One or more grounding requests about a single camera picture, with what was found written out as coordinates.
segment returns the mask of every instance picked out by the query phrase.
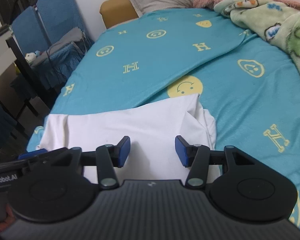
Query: screw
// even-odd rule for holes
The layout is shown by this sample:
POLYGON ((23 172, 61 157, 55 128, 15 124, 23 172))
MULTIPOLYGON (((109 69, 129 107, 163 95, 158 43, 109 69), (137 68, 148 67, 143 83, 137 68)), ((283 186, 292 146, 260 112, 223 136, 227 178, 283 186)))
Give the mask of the screw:
POLYGON ((192 187, 198 187, 203 185, 203 180, 199 178, 192 178, 188 180, 188 184, 191 185, 192 187))
POLYGON ((111 187, 111 186, 115 185, 116 183, 117 183, 117 181, 113 178, 106 178, 101 181, 101 184, 104 187, 111 187))

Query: stuffed toy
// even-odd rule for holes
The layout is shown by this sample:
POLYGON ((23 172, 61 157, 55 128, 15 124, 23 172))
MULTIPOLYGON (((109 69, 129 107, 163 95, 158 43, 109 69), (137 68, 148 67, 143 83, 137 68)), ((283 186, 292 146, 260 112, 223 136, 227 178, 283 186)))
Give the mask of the stuffed toy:
POLYGON ((26 61, 31 65, 31 63, 40 56, 40 51, 27 53, 25 56, 26 61))

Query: blue chair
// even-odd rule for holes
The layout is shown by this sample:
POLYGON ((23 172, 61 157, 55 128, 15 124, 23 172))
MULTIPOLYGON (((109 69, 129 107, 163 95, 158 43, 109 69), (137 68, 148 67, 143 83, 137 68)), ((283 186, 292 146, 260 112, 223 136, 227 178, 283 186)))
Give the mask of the blue chair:
MULTIPOLYGON (((49 58, 31 69, 46 90, 55 89, 64 85, 93 41, 86 32, 75 0, 38 0, 36 9, 29 7, 23 11, 13 21, 12 30, 23 56, 36 50, 49 52, 49 58), (83 33, 82 41, 75 45, 69 43, 50 54, 54 44, 76 27, 83 33)), ((22 75, 10 86, 25 103, 38 94, 22 75)))

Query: logo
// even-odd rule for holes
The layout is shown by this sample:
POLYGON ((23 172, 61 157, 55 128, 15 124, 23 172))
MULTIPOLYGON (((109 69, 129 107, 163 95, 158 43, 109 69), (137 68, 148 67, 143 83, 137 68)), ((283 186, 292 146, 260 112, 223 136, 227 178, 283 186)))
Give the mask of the logo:
POLYGON ((66 88, 66 92, 63 94, 64 97, 69 95, 72 92, 72 90, 74 88, 74 83, 71 84, 70 86, 66 86, 65 88, 66 88))
POLYGON ((34 133, 35 133, 35 134, 38 134, 38 132, 39 132, 41 129, 44 129, 44 127, 43 127, 43 126, 38 126, 38 127, 34 130, 34 133))
POLYGON ((212 26, 212 23, 209 20, 201 21, 196 23, 198 26, 203 28, 209 28, 212 26))
POLYGON ((203 51, 205 49, 211 49, 204 42, 195 43, 195 44, 192 44, 192 46, 195 46, 198 49, 198 51, 203 51))
POLYGON ((202 92, 202 82, 194 76, 183 76, 168 86, 168 96, 170 98, 187 96, 195 93, 202 94, 202 92))
POLYGON ((162 36, 164 36, 167 32, 165 30, 156 30, 156 31, 152 31, 152 32, 149 32, 147 34, 147 38, 149 39, 157 39, 157 38, 160 38, 162 36))
POLYGON ((0 183, 13 181, 13 180, 15 180, 17 178, 18 178, 18 176, 15 173, 7 175, 7 176, 0 176, 0 183))
POLYGON ((268 136, 270 138, 270 140, 275 144, 275 146, 277 146, 278 148, 278 152, 283 153, 284 152, 284 146, 288 146, 290 141, 287 140, 282 133, 278 130, 277 125, 273 124, 270 126, 270 129, 272 131, 274 131, 274 134, 271 134, 271 130, 267 129, 263 132, 264 136, 268 136), (283 145, 281 145, 277 140, 278 139, 282 139, 283 140, 283 145))
POLYGON ((98 50, 97 57, 103 57, 103 56, 109 55, 113 50, 114 50, 114 46, 111 46, 111 45, 105 46, 98 50))
POLYGON ((151 182, 148 183, 148 186, 149 186, 149 187, 153 187, 153 186, 155 186, 155 185, 157 185, 157 184, 156 184, 154 181, 151 181, 151 182))
POLYGON ((159 18, 157 18, 157 20, 158 20, 159 22, 168 21, 168 17, 159 17, 159 18))
POLYGON ((265 73, 264 66, 253 59, 239 59, 238 65, 243 71, 255 78, 262 77, 265 73))
POLYGON ((137 63, 138 62, 133 62, 130 65, 124 65, 123 66, 124 67, 124 72, 123 73, 125 74, 125 73, 130 72, 129 69, 132 69, 132 71, 139 69, 138 66, 137 66, 137 63))
POLYGON ((267 41, 272 40, 276 34, 278 33, 279 29, 281 27, 280 23, 276 23, 275 25, 269 27, 268 29, 265 30, 265 37, 267 41))

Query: blue chair cushion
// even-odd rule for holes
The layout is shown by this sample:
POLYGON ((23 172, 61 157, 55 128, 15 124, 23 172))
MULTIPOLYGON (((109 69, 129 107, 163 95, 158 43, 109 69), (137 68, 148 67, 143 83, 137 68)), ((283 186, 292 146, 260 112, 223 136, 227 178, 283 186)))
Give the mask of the blue chair cushion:
POLYGON ((52 44, 74 27, 85 32, 75 0, 38 0, 37 8, 52 44))
POLYGON ((12 30, 24 56, 36 50, 45 51, 51 45, 32 6, 13 21, 12 30))

